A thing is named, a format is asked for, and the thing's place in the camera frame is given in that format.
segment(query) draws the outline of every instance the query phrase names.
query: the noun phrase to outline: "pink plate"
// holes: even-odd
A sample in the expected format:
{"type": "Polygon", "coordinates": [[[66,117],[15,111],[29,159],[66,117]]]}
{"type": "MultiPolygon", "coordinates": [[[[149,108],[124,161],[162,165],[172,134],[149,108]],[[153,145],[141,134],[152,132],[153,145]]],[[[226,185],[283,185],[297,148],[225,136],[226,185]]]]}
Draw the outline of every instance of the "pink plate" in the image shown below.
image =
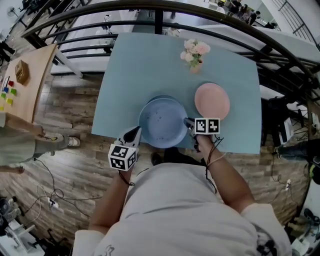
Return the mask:
{"type": "Polygon", "coordinates": [[[215,83],[205,83],[195,92],[195,107],[204,118],[223,120],[229,113],[230,101],[227,93],[215,83]]]}

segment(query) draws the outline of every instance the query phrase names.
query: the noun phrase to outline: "light blue tablecloth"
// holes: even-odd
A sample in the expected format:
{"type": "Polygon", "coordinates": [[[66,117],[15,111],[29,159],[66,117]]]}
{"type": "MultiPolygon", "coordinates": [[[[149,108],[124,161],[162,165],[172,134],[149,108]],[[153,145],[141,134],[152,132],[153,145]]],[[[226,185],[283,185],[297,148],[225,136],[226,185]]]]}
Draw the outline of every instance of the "light blue tablecloth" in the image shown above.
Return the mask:
{"type": "MultiPolygon", "coordinates": [[[[104,73],[92,133],[117,138],[138,124],[140,111],[153,97],[170,95],[183,104],[190,118],[200,117],[195,93],[204,83],[220,85],[230,99],[230,112],[221,121],[219,149],[259,154],[261,96],[254,61],[211,45],[199,74],[191,74],[180,59],[182,38],[147,33],[118,36],[104,73]]],[[[187,134],[177,145],[193,148],[187,134]]]]}

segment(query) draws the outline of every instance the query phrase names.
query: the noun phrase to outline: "black string bracelet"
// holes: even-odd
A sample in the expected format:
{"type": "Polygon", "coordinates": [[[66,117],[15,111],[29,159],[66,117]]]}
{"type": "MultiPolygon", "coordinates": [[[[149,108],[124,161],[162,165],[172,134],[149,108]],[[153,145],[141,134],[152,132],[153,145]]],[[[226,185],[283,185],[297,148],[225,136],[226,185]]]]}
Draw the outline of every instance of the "black string bracelet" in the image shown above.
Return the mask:
{"type": "Polygon", "coordinates": [[[135,185],[133,182],[128,182],[128,181],[126,180],[126,178],[122,175],[122,173],[121,173],[119,170],[118,170],[118,173],[119,173],[120,178],[123,180],[123,182],[124,182],[125,184],[127,184],[127,185],[129,185],[129,186],[134,186],[134,185],[135,185]]]}

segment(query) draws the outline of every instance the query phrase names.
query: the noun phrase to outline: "wooden table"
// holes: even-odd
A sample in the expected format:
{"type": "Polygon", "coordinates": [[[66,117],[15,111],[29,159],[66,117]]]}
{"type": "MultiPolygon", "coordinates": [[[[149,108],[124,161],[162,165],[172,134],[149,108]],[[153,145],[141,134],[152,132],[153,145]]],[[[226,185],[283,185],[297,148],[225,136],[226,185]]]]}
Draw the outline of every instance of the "wooden table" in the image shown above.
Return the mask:
{"type": "Polygon", "coordinates": [[[34,121],[35,109],[38,97],[41,94],[42,86],[46,76],[52,67],[52,61],[57,56],[61,62],[67,65],[75,74],[82,77],[82,73],[75,69],[70,61],[61,53],[56,44],[28,52],[12,61],[10,61],[6,70],[3,81],[10,77],[9,80],[14,82],[13,88],[17,90],[16,96],[10,93],[11,87],[6,98],[13,99],[12,105],[8,104],[5,99],[0,98],[0,106],[4,107],[4,111],[22,118],[30,123],[34,121]],[[29,78],[20,84],[16,80],[15,67],[22,60],[28,64],[29,78]]]}
{"type": "MultiPolygon", "coordinates": [[[[158,34],[119,34],[96,104],[92,133],[117,138],[138,124],[139,114],[153,97],[169,95],[198,118],[195,93],[204,83],[220,85],[230,99],[230,112],[221,121],[224,152],[259,154],[261,142],[261,94],[254,61],[211,45],[198,74],[191,74],[180,59],[184,39],[158,34]]],[[[187,134],[181,148],[193,148],[187,134]]]]}

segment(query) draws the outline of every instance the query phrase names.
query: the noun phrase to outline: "flower vase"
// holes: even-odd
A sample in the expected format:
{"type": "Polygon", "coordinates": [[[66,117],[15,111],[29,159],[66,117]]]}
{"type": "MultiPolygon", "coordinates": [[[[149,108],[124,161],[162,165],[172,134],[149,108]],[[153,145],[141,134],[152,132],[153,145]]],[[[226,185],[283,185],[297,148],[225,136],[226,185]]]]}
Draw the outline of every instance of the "flower vase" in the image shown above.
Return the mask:
{"type": "Polygon", "coordinates": [[[199,59],[197,65],[190,67],[190,73],[191,73],[191,74],[196,74],[196,73],[198,73],[199,70],[201,69],[203,63],[204,63],[203,60],[202,60],[202,59],[199,59]]]}

